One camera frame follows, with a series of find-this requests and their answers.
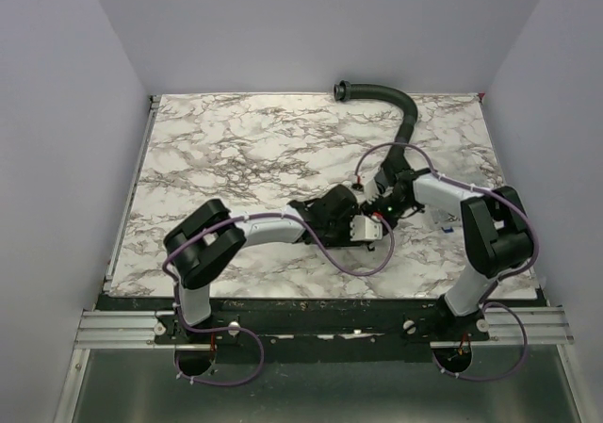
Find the black folding umbrella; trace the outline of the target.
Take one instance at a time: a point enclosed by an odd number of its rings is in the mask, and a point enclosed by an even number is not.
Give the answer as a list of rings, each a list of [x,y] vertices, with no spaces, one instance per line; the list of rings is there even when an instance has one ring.
[[[356,215],[330,228],[322,241],[327,248],[365,248],[375,250],[375,244],[391,234],[391,227],[379,214]]]

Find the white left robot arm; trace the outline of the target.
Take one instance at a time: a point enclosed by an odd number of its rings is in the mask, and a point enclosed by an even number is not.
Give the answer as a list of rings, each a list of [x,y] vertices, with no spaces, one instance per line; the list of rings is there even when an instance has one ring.
[[[248,247],[269,244],[322,244],[326,248],[358,246],[350,238],[352,219],[360,204],[347,187],[337,185],[321,197],[287,203],[285,216],[240,220],[220,199],[211,199],[180,222],[163,239],[167,254],[218,225],[214,240],[200,239],[176,255],[171,264],[178,277],[180,314],[186,324],[197,326],[211,315],[210,284],[236,254]]]

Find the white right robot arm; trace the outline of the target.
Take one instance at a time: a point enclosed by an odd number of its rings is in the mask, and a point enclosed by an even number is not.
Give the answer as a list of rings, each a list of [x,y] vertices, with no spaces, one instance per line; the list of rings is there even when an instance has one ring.
[[[363,184],[366,209],[390,223],[408,209],[436,207],[462,223],[466,266],[441,298],[446,311],[466,317],[494,290],[495,283],[530,268],[539,245],[516,191],[490,189],[447,178],[436,171],[406,169],[387,184]]]

